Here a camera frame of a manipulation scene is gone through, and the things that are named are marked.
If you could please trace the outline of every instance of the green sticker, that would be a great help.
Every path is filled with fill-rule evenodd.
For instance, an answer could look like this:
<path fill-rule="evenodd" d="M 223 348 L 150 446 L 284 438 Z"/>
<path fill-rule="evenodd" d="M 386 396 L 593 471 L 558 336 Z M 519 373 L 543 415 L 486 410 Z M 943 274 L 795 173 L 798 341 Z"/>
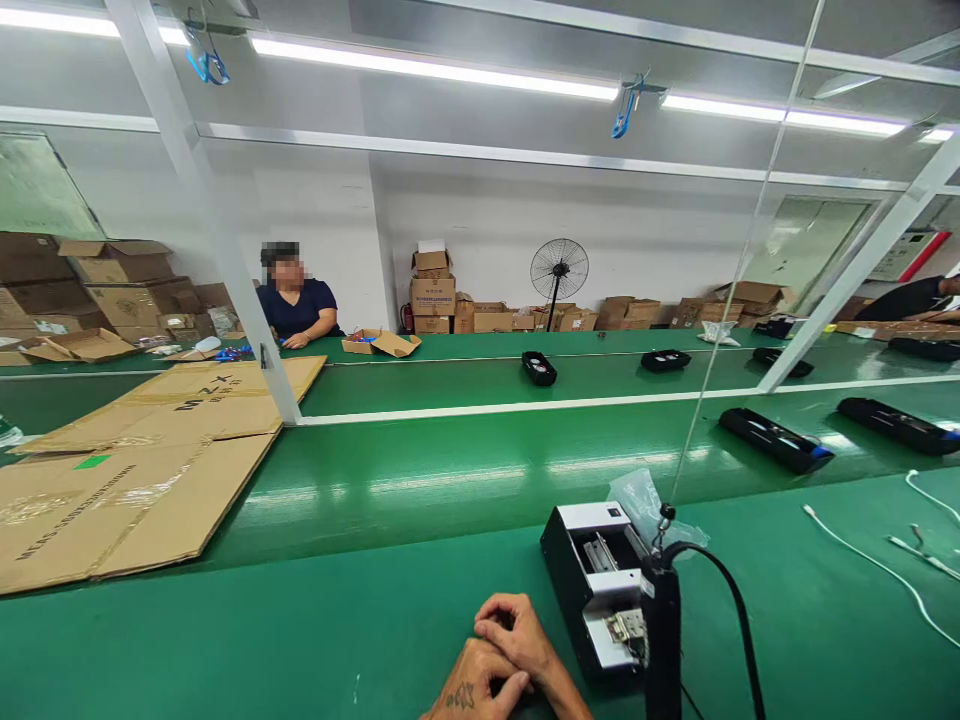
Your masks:
<path fill-rule="evenodd" d="M 88 457 L 88 458 L 87 458 L 86 460 L 84 460 L 82 463 L 80 463 L 79 465 L 77 465 L 77 466 L 74 468 L 74 470 L 89 470 L 90 468 L 96 467 L 97 465 L 99 465 L 99 464 L 102 463 L 102 462 L 106 462 L 110 457 L 112 457 L 112 456 L 110 456 L 110 455 L 94 455 L 93 457 Z"/>

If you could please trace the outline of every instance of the black cable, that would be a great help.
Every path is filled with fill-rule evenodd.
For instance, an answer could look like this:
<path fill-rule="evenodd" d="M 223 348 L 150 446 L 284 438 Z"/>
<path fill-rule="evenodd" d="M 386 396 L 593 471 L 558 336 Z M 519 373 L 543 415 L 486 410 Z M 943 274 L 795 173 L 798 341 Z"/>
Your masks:
<path fill-rule="evenodd" d="M 753 695 L 753 712 L 757 720 L 766 720 L 767 714 L 763 708 L 763 693 L 760 690 L 760 674 L 757 672 L 757 656 L 753 651 L 753 635 L 750 633 L 750 618 L 747 617 L 747 606 L 743 602 L 743 596 L 740 594 L 740 588 L 737 587 L 737 581 L 727 570 L 726 566 L 711 552 L 704 550 L 699 545 L 689 542 L 676 542 L 670 545 L 660 555 L 661 561 L 666 567 L 673 566 L 673 559 L 684 550 L 694 550 L 710 562 L 712 562 L 723 579 L 730 586 L 730 592 L 733 595 L 733 602 L 737 606 L 737 618 L 740 620 L 740 635 L 743 638 L 743 653 L 747 658 L 747 675 L 750 677 L 750 692 Z"/>
<path fill-rule="evenodd" d="M 687 686 L 683 683 L 680 683 L 680 689 L 683 690 L 683 694 L 687 696 L 687 700 L 690 702 L 690 707 L 693 708 L 693 711 L 697 714 L 697 717 L 700 718 L 700 720 L 706 720 L 706 718 L 703 717 L 703 713 L 700 712 L 700 708 L 698 708 L 697 704 L 693 701 L 693 696 L 690 694 L 690 691 L 687 690 Z"/>

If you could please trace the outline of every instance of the red stripe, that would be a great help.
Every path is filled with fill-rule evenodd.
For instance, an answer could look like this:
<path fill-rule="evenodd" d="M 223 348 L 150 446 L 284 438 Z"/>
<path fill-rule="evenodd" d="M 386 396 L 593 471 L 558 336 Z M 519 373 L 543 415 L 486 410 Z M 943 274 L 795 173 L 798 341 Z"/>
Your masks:
<path fill-rule="evenodd" d="M 947 241 L 947 238 L 952 234 L 953 233 L 949 232 L 937 233 L 936 237 L 930 241 L 930 244 L 927 245 L 919 255 L 917 255 L 917 259 L 910 263 L 910 267 L 903 271 L 903 275 L 900 276 L 900 280 L 898 282 L 909 282 L 913 276 L 920 271 L 920 268 L 926 264 L 927 260 L 930 259 L 930 256 L 939 250 L 940 246 L 943 245 Z"/>

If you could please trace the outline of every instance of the woman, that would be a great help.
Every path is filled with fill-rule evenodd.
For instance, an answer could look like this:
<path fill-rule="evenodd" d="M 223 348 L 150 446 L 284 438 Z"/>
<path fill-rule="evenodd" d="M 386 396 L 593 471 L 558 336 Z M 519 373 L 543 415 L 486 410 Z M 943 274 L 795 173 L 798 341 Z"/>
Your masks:
<path fill-rule="evenodd" d="M 300 244 L 267 243 L 260 251 L 266 284 L 257 288 L 267 323 L 283 347 L 297 350 L 322 337 L 344 337 L 337 325 L 337 301 L 325 282 L 305 278 Z"/>

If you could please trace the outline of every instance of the navy blue shirt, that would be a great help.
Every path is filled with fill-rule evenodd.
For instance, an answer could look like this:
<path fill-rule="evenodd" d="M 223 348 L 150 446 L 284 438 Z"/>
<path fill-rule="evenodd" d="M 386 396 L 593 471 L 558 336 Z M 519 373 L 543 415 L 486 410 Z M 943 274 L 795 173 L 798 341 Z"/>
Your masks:
<path fill-rule="evenodd" d="M 284 300 L 272 284 L 258 287 L 257 296 L 260 298 L 263 314 L 267 317 L 267 324 L 272 325 L 277 335 L 284 340 L 311 327 L 320 319 L 321 310 L 337 309 L 337 301 L 327 284 L 312 278 L 303 281 L 300 299 L 296 305 Z M 339 325 L 334 325 L 327 333 L 327 337 L 342 335 Z"/>

